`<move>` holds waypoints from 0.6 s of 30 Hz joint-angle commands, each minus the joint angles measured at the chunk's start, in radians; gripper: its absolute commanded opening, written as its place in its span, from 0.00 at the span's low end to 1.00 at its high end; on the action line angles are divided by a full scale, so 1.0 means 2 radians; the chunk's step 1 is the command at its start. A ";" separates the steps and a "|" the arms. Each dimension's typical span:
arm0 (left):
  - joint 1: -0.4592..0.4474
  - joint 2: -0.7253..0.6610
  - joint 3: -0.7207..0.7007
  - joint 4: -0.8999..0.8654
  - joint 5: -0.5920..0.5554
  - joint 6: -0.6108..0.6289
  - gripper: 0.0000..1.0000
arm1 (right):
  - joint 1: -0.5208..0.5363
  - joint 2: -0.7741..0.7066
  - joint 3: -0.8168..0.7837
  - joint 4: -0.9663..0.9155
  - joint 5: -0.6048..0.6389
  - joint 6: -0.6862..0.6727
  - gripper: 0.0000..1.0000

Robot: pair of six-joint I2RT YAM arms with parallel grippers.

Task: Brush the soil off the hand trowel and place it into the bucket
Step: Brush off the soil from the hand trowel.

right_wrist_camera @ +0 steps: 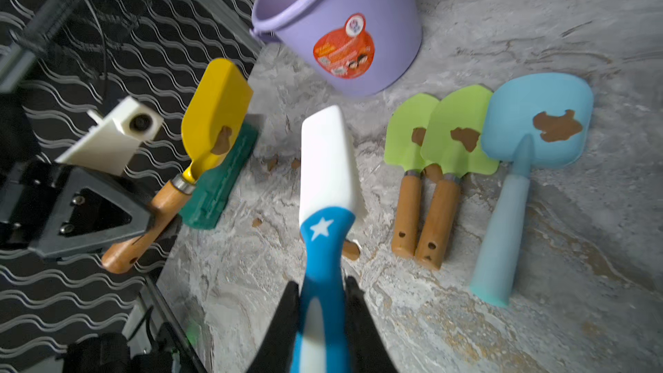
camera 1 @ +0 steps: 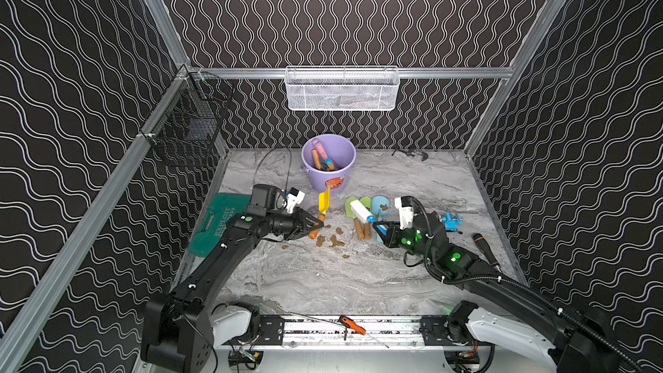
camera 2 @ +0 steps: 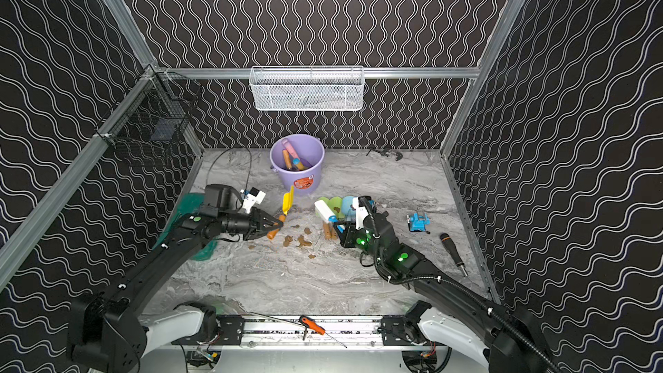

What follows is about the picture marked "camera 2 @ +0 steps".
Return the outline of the yellow square trowel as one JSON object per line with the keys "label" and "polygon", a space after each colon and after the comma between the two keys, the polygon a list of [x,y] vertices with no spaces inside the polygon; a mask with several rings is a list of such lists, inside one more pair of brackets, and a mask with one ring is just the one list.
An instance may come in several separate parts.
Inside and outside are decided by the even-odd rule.
{"label": "yellow square trowel", "polygon": [[290,209],[292,208],[292,205],[294,203],[294,198],[295,198],[295,187],[291,186],[290,190],[287,193],[285,193],[282,198],[281,213],[284,215],[284,223]]}

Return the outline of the white blue brush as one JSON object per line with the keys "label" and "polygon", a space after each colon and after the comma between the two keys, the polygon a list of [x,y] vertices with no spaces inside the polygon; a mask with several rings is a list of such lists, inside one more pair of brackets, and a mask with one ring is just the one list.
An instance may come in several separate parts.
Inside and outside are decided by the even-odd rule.
{"label": "white blue brush", "polygon": [[325,223],[329,224],[338,222],[333,210],[324,200],[317,200],[314,203],[314,206],[317,214],[319,214],[319,217],[321,217]]}

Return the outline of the purple trowel pink handle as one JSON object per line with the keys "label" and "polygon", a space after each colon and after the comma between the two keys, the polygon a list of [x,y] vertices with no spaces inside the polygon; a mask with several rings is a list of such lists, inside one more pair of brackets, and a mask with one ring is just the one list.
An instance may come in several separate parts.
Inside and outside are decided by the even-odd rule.
{"label": "purple trowel pink handle", "polygon": [[284,138],[282,140],[282,145],[285,148],[285,150],[288,152],[292,162],[300,162],[300,157],[297,154],[295,147],[290,143],[290,141],[287,138]]}
{"label": "purple trowel pink handle", "polygon": [[307,169],[310,169],[312,167],[312,164],[308,162],[304,157],[300,157],[300,162],[303,164],[303,166]]}

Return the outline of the lime front trowel wooden handle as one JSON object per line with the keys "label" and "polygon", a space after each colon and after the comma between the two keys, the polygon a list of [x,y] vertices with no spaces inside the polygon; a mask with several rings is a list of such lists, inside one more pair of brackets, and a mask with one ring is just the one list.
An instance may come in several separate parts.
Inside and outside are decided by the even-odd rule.
{"label": "lime front trowel wooden handle", "polygon": [[291,171],[292,167],[293,167],[293,164],[291,162],[290,154],[288,153],[287,150],[283,150],[282,151],[282,156],[283,156],[283,160],[285,162],[286,170]]}

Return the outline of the lime front trowel yellow handle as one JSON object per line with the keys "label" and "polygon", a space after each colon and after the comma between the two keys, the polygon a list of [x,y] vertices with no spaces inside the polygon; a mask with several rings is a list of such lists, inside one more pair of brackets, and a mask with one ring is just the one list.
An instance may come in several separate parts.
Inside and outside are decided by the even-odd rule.
{"label": "lime front trowel yellow handle", "polygon": [[292,160],[293,165],[299,170],[299,171],[304,171],[307,168],[303,166],[303,164],[300,162],[299,158],[295,158]]}

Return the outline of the purple front trowel pink handle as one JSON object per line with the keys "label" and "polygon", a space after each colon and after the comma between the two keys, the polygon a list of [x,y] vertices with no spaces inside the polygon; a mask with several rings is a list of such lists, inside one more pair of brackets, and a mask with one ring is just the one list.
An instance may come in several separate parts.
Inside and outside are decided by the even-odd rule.
{"label": "purple front trowel pink handle", "polygon": [[303,166],[307,169],[310,169],[312,167],[312,164],[308,162],[304,157],[300,157],[300,162],[303,164]]}

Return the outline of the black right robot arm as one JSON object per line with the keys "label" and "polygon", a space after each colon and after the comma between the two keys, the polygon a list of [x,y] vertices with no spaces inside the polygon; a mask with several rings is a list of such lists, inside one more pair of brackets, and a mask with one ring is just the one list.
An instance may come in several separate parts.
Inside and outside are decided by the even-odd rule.
{"label": "black right robot arm", "polygon": [[472,358],[490,372],[557,372],[540,322],[528,310],[510,311],[467,288],[422,252],[402,243],[371,199],[359,197],[347,221],[324,219],[341,245],[372,259],[376,274],[423,297],[409,311],[406,332],[415,343],[438,342]]}

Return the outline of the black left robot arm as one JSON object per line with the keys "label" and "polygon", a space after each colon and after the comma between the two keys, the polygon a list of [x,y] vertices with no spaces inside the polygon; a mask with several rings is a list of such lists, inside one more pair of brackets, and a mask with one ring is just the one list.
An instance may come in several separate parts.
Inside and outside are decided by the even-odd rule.
{"label": "black left robot arm", "polygon": [[139,321],[161,286],[190,257],[213,240],[262,238],[283,222],[259,208],[250,213],[189,213],[179,218],[163,243],[119,280],[97,293],[72,300],[67,327],[67,359],[102,372],[140,369],[148,353],[148,328]]}

